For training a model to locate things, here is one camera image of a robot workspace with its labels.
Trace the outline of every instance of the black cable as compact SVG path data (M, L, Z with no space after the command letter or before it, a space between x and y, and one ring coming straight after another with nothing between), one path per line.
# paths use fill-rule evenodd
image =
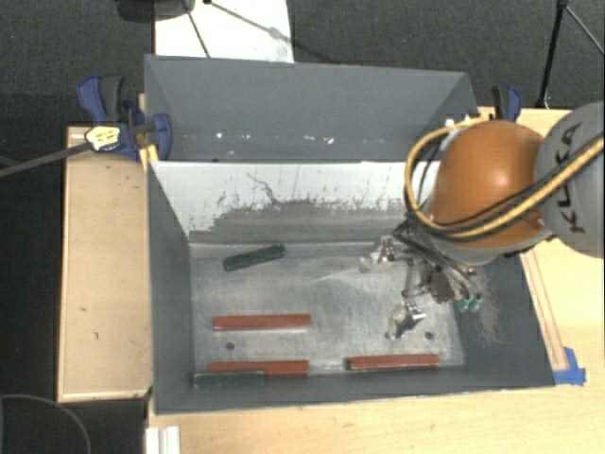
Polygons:
M69 158L70 156L80 154L84 151L89 151L90 149L91 146L89 143L81 143L74 147L62 149L61 151L55 151L54 153L50 153L39 158L34 158L33 160L29 160L27 162L9 166L8 168L0 169L0 179L5 178L8 175L12 175L13 173L19 173L20 171L35 168L36 166L46 165L58 160L63 160L65 158Z
M0 392L0 454L4 447L4 411L2 408L2 392Z
M603 134L599 134L597 136L595 136L594 138L592 138L591 140L589 140L588 142L586 142L585 144L583 144L581 147L579 147L574 153L570 154L569 156L567 156L564 160L562 160L560 163L557 164L557 166L553 167L551 170L549 170L543 177L541 177L539 180L537 180L536 182L534 182L533 184L531 184L530 186L524 188L523 190L520 190L519 192L509 195L508 197L504 198L501 201L498 201L497 203L490 205L489 207L473 214L472 216L469 216L467 218L462 218L460 220L454 221L454 222L447 222L447 223L440 223L440 225L443 226L451 226L451 225L457 225L463 222L466 222L468 220L472 220L473 218L477 218L480 217L482 215L485 215L487 213L489 213L490 211L492 211L493 209L506 204L504 207L500 208L499 210L495 211L494 213L490 214L487 217L482 218L481 220L477 220L475 222L472 223L467 223L464 226L460 226L457 228L450 228L447 231L440 231L440 230L435 230L432 229L430 227L427 227L426 225L424 225L423 223L421 223L420 221L419 224L421 226L423 226L427 232L432 235L432 236L443 236L446 237L448 240L456 240L456 241L471 241L471 240L477 240L478 238L480 238L481 236L487 236L487 235L492 235L495 233L494 230L490 230L489 232L484 233L483 235L480 236L473 236L473 237L465 237L465 238L452 238L449 237L449 235L451 234L457 234L460 232L466 232L468 230L474 229L475 227L479 227L481 225L483 225L485 222L487 221L491 221L494 220L496 218L502 217L503 215L507 214L509 212L509 210L511 210L512 208L516 207L520 202L524 201L527 197L529 197L530 195L532 195L536 190L540 189L542 186L544 186L547 182L549 182L550 180L552 180L558 173L560 173L567 165L569 165L571 162L573 162L576 158L578 158L584 151L586 151L586 149L588 149L589 147L591 147L598 139L602 138ZM536 203L536 205L534 205L533 207L531 207L528 211L526 211L522 216L520 216L519 218L522 217L526 217L527 213L535 210L540 204L541 202ZM415 211L412 209L409 209L408 207L408 213L410 216L412 217L416 217ZM508 227L510 226L510 224L513 222L508 222L507 224L503 224L501 226L499 226L498 228L496 228L495 230L501 230L502 228Z
M48 400L47 398L43 398L43 397L39 397L37 395L28 395L25 393L12 393L12 394L8 394L8 395L2 395L0 393L0 454L2 454L2 450L3 450L3 429L4 429L4 418L3 418L3 410L2 410L2 400L25 400L28 402L39 402L45 405L48 405L50 407L53 407L55 409L58 409L59 411L62 411L65 415L67 415L70 419L72 419L74 421L74 423L78 426L79 431L82 434L82 437L84 438L84 443L86 444L86 453L87 454L92 454L93 449L91 447L91 438L90 435L88 434L88 431L86 430L86 427L84 426L83 422L80 420L80 418L75 415L71 410L69 410L67 407L63 406L62 404L55 402L53 400Z
M442 142L443 142L443 138L434 143L434 148L433 148L430 156L426 159L426 165L424 166L423 175L420 178L420 186L419 186L419 190L418 190L418 200L420 200L423 196L424 180L426 179L426 173L428 172L428 168L435 161L435 157L437 156L437 153L439 153L439 148L441 147Z
M483 225L484 223L494 220L496 218L502 217L504 214L508 213L510 209L514 208L515 206L517 206L520 202L524 201L525 199L527 199L528 197L530 197L534 192L536 192L537 190L539 190L542 186L544 186L545 183L549 182L550 180L552 180L552 178L554 178L558 173L561 172L561 170L563 168L565 168L565 166L573 161L575 158L577 158L579 155L581 155L587 148L589 148L591 145L593 145L593 143L601 138L603 135L599 135L596 138L594 138L593 140L591 140L591 142L583 145L580 149L578 149L573 155L570 155L568 157L568 159L564 160L560 165L556 166L555 168L551 169L546 175L544 175L542 177L542 179L540 179L539 181L537 181L536 183L528 186L527 188L525 188L524 190L522 190L521 192L519 192L518 194L518 198L507 204L505 207L497 210L496 212L494 212L493 214L483 218L482 220L478 220L476 221L474 224L469 224L469 225L465 225L463 227L458 227L456 229L451 229L448 231L433 231L431 230L430 234L433 236L444 236L445 238L447 238L447 240L449 241L454 241L454 242L473 242L474 240L478 240L480 238L484 238L487 236L492 236L494 234L497 234L498 232L503 231L504 229L510 227L512 224L517 223L519 220L526 218L529 214L531 214L534 210L536 210L542 203L544 203L545 200L547 200L547 197L542 199L541 201L536 202L534 205L532 205L531 207L529 207L525 212L523 212L522 214L520 214L518 217L513 218L511 220L509 220L506 223L503 223L501 225L498 225L497 227L491 229L490 231L486 231L482 234L477 234L471 237L450 237L449 235L451 234L456 234L458 232L465 232L466 230L470 230L473 229L475 227L479 227L481 225ZM503 202L506 202L509 199L504 199L494 205L492 205L491 207L487 208L486 210L489 211L499 205L501 205ZM480 216L482 214L484 214L485 212L479 212L478 214L475 214L475 216Z
M201 49L204 51L204 55L207 58L210 58L210 53L208 52L208 47L206 47L204 40L201 38L201 34L199 33L198 25L196 24L196 21L194 20L193 15L191 14L191 10L187 7L184 0L181 0L181 2L182 2L182 7L185 9L185 12L187 13L187 16L189 17L189 21L191 22L193 29L196 31L196 35L198 36L198 41L199 41L199 44L201 45Z
M578 17L578 15L570 7L567 7L567 6L565 7L565 11L569 14L569 16L571 18L573 18L576 21L576 24L578 24L579 28L582 29L582 31L586 34L586 36L590 39L590 41L595 45L596 49L601 53L601 55L603 57L605 57L605 50L603 50L603 47L601 47L601 44L596 39L595 35L581 21L581 19Z
M416 253L419 253L422 257L439 265L444 273L448 274L454 281L456 281L462 289L468 292L471 296L476 296L475 287L468 274L449 257L439 253L435 250L425 247L423 244L416 242L415 240L403 236L403 234L392 234L397 240L406 244L410 249L413 249Z
M2 156L0 155L0 165L2 166L13 166L13 165L17 165L19 162L15 162L14 160L11 160L10 158L6 157L6 156Z

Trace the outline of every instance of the blue tape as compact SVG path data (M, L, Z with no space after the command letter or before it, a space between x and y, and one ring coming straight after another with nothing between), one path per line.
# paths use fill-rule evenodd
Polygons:
M582 387L586 382L586 369L578 367L578 361L576 360L576 354L573 349L564 346L563 351L567 357L569 368L567 370L553 372L555 383L557 385L578 385L579 387Z

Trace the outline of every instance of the wooden board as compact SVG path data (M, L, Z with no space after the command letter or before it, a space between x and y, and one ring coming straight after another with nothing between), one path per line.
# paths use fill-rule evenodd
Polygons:
M525 110L521 122L546 132L565 113ZM134 188L143 186L142 170L119 157L91 155L71 158L66 168L60 401L141 396L151 384L145 197ZM182 454L603 452L603 262L553 241L524 265L534 299L548 291L545 327L556 318L557 336L588 370L583 388L203 415L151 412L149 424L180 426Z
M70 129L68 146L86 129ZM144 174L112 154L65 168L60 402L141 397L151 385Z

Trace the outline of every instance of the blue clamp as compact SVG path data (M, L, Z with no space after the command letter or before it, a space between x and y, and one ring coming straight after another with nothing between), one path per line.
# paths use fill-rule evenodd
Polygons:
M76 88L80 107L90 115L95 126L111 124L120 130L119 146L112 148L111 153L138 161L142 146L137 143L136 135L143 133L147 143L151 137L159 158L166 160L172 148L172 128L168 115L154 114L147 123L145 115L133 101L121 100L123 81L120 76L89 76ZM128 115L128 124L120 119L122 110Z
M492 87L492 94L495 118L516 122L523 108L521 93L512 86L499 84Z
M557 385L578 385L582 387L586 382L586 369L578 367L578 361L576 360L576 354L571 348L563 347L565 356L567 357L567 364L569 368L559 372L553 372L555 377L555 383Z

